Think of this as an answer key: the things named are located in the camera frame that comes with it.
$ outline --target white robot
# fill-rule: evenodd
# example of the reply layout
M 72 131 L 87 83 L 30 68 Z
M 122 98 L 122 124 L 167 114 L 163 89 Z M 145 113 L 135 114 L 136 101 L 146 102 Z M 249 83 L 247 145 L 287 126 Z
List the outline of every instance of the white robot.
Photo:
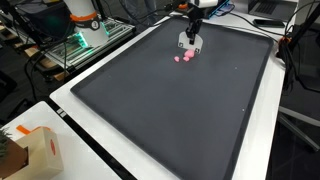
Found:
M 75 31 L 83 39 L 84 47 L 97 47 L 109 40 L 109 33 L 100 22 L 91 0 L 64 0 L 71 12 Z

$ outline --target white table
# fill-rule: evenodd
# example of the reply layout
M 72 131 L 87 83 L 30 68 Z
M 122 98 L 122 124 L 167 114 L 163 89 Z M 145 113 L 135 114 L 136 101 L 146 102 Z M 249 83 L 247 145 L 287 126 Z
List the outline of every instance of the white table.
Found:
M 29 130 L 47 126 L 57 134 L 64 171 L 52 180 L 121 179 L 45 102 L 4 126 L 13 140 L 24 136 L 15 129 L 18 125 Z
M 256 18 L 240 12 L 234 13 L 250 21 Z M 214 18 L 207 22 L 257 30 L 245 21 L 232 15 Z M 75 77 L 72 81 L 52 93 L 50 98 L 139 180 L 178 179 L 70 92 L 70 89 L 75 84 L 133 45 L 153 29 L 154 28 L 149 28 Z M 267 30 L 284 33 L 284 29 L 267 28 Z M 276 39 L 280 38 L 275 35 L 270 36 Z M 284 79 L 283 62 L 274 56 L 276 49 L 275 45 L 262 77 L 233 175 L 234 180 L 262 180 L 265 179 L 266 176 Z

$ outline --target black cable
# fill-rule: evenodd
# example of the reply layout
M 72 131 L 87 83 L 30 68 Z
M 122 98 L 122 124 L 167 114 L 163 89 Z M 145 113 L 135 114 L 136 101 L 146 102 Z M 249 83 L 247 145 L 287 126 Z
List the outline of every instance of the black cable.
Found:
M 12 27 L 14 27 L 14 29 L 16 30 L 17 36 L 20 39 L 20 41 L 23 42 L 22 39 L 21 39 L 20 33 L 18 31 L 18 28 L 16 27 L 16 23 L 15 23 L 14 19 L 12 19 Z
M 257 29 L 259 29 L 259 30 L 261 30 L 261 31 L 264 31 L 264 32 L 267 32 L 267 33 L 270 33 L 270 34 L 274 34 L 274 35 L 278 35 L 278 36 L 283 36 L 283 34 L 271 32 L 271 31 L 267 31 L 267 30 L 264 30 L 264 29 L 262 29 L 262 28 L 259 28 L 259 27 L 255 26 L 253 23 L 251 23 L 249 20 L 247 20 L 246 18 L 242 17 L 242 16 L 239 16 L 239 15 L 234 14 L 234 13 L 232 13 L 232 12 L 230 12 L 229 14 L 231 14 L 231 15 L 233 15 L 233 16 L 236 16 L 236 17 L 238 17 L 238 18 L 243 19 L 244 21 L 246 21 L 247 23 L 249 23 L 251 26 L 253 26 L 253 27 L 255 27 L 255 28 L 257 28 Z
M 309 6 L 309 5 L 315 4 L 315 3 L 319 3 L 319 2 L 320 2 L 320 1 L 313 1 L 313 2 L 307 3 L 307 4 L 303 5 L 302 7 L 300 7 L 296 12 L 294 12 L 294 13 L 291 15 L 291 17 L 289 18 L 288 23 L 287 23 L 287 25 L 286 25 L 285 31 L 284 31 L 284 36 L 285 36 L 285 38 L 287 38 L 287 33 L 289 32 L 287 29 L 288 29 L 288 25 L 289 25 L 290 21 L 292 20 L 292 18 L 293 18 L 299 11 L 301 11 L 301 9 L 305 8 L 306 6 Z
M 274 39 L 273 37 L 269 36 L 268 34 L 266 34 L 264 32 L 261 32 L 261 31 L 255 31 L 255 30 L 252 30 L 252 29 L 247 29 L 247 28 L 243 28 L 243 27 L 236 27 L 236 26 L 227 26 L 227 25 L 218 25 L 218 26 L 227 27 L 227 28 L 236 28 L 236 29 L 242 29 L 242 30 L 247 30 L 247 31 L 260 33 L 260 34 L 263 34 L 263 35 L 267 36 L 268 38 L 272 39 L 274 42 L 278 43 L 278 41 L 276 39 Z
M 107 1 L 107 0 L 103 0 L 103 1 L 107 4 L 107 7 L 108 7 L 108 10 L 109 10 L 110 16 L 113 17 L 112 12 L 111 12 L 111 9 L 110 9 L 110 5 L 109 5 L 108 1 Z
M 26 3 L 22 2 L 22 3 L 16 4 L 15 6 L 17 6 L 17 5 L 26 5 L 26 4 L 39 4 L 39 5 L 44 5 L 42 2 L 26 2 Z
M 123 10 L 129 15 L 129 17 L 131 19 L 133 19 L 134 21 L 136 21 L 138 24 L 142 25 L 142 26 L 146 26 L 146 27 L 156 27 L 160 24 L 165 23 L 167 20 L 161 22 L 161 23 L 157 23 L 157 24 L 153 24 L 153 25 L 147 25 L 147 24 L 143 24 L 142 22 L 140 22 L 137 17 L 135 17 L 134 15 L 132 15 L 129 10 L 126 8 L 125 4 L 122 2 L 122 0 L 119 0 L 120 5 L 122 6 Z
M 29 38 L 30 38 L 30 36 L 28 35 L 28 36 L 27 36 L 27 40 L 26 40 L 26 43 L 25 43 L 25 44 L 28 44 L 28 43 L 29 43 Z
M 289 27 L 289 29 L 288 29 L 288 31 L 290 31 L 290 29 L 291 28 L 293 28 L 294 27 L 294 25 L 291 25 L 290 27 Z M 314 33 L 314 34 L 308 34 L 308 35 L 304 35 L 304 36 L 302 36 L 302 38 L 305 38 L 305 37 L 311 37 L 311 36 L 316 36 L 316 35 L 318 35 L 319 33 Z
M 308 19 L 308 17 L 309 17 L 309 15 L 310 15 L 310 12 L 311 12 L 311 10 L 312 10 L 312 8 L 313 8 L 313 5 L 314 5 L 314 2 L 315 2 L 316 0 L 313 0 L 313 3 L 311 4 L 311 6 L 310 6 L 310 8 L 309 8 L 309 11 L 308 11 L 308 13 L 307 13 L 307 16 L 306 16 L 306 19 L 305 19 L 305 21 Z
M 37 99 L 37 96 L 36 96 L 36 93 L 35 93 L 34 84 L 33 84 L 33 82 L 32 82 L 31 77 L 30 77 L 29 74 L 28 74 L 28 64 L 32 61 L 32 59 L 33 59 L 35 56 L 38 55 L 38 53 L 40 53 L 40 52 L 37 52 L 37 53 L 33 54 L 33 55 L 28 59 L 28 61 L 24 64 L 24 68 L 23 68 L 24 73 L 25 73 L 25 75 L 27 76 L 28 81 L 29 81 L 29 83 L 30 83 L 31 91 L 32 91 L 32 96 L 33 96 L 33 99 L 34 99 L 35 102 L 38 102 L 38 99 Z
M 154 10 L 154 11 L 152 11 L 152 12 L 150 12 L 150 13 L 148 13 L 148 14 L 146 14 L 146 15 L 142 16 L 142 17 L 137 18 L 137 19 L 144 19 L 144 18 L 148 18 L 149 16 L 157 16 L 157 14 L 155 14 L 155 13 L 157 13 L 157 12 L 161 12 L 161 11 L 164 11 L 164 9 L 157 9 L 157 10 Z
M 223 11 L 222 14 L 220 14 L 220 15 L 215 14 L 215 15 L 216 15 L 217 17 L 221 17 L 221 16 L 225 16 L 225 15 L 231 13 L 236 6 L 235 6 L 234 4 L 229 4 L 229 5 L 232 5 L 232 7 L 231 7 L 231 9 L 230 9 L 229 11 Z
M 281 58 L 285 63 L 283 90 L 284 92 L 291 92 L 291 90 L 293 89 L 293 82 L 295 79 L 295 76 L 293 75 L 296 73 L 294 72 L 294 64 L 292 64 L 287 47 L 288 45 L 284 40 L 279 42 L 279 53 L 281 54 Z
M 40 90 L 40 88 L 38 88 L 38 87 L 36 86 L 36 84 L 34 83 L 33 72 L 34 72 L 34 70 L 35 70 L 36 65 L 42 60 L 43 56 L 44 56 L 48 51 L 49 51 L 49 50 L 47 50 L 47 51 L 45 51 L 45 52 L 43 52 L 43 53 L 41 53 L 41 54 L 39 55 L 39 57 L 37 58 L 37 60 L 35 60 L 35 62 L 33 63 L 33 66 L 32 66 L 31 71 L 30 71 L 30 78 L 31 78 L 31 81 L 32 81 L 32 84 L 33 84 L 34 88 L 35 88 L 37 91 L 39 91 L 40 93 L 42 93 L 42 94 L 47 94 L 48 92 L 43 92 L 42 90 Z
M 299 44 L 299 42 L 297 43 L 297 45 L 298 45 L 298 50 L 299 50 L 299 60 L 298 60 L 298 75 L 300 75 L 300 68 L 301 68 L 301 47 L 300 47 L 300 44 Z

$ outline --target cardboard box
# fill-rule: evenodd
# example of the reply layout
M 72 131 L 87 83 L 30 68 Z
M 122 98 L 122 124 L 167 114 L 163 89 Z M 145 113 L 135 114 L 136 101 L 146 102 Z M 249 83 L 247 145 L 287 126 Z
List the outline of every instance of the cardboard box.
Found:
M 28 148 L 29 164 L 6 180 L 49 180 L 63 170 L 57 136 L 39 128 L 16 141 Z

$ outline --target green light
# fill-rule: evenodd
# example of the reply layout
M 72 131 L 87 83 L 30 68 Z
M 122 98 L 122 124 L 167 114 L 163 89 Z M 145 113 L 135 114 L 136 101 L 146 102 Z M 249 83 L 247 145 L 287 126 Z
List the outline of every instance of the green light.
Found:
M 84 39 L 84 37 L 83 37 L 81 32 L 79 32 L 76 36 L 80 36 L 79 43 L 80 43 L 81 47 L 87 48 L 89 46 L 87 41 Z
M 106 26 L 103 24 L 103 22 L 100 22 L 100 23 L 101 23 L 101 26 L 103 27 L 103 29 L 105 30 L 107 36 L 109 36 L 110 33 L 107 31 Z

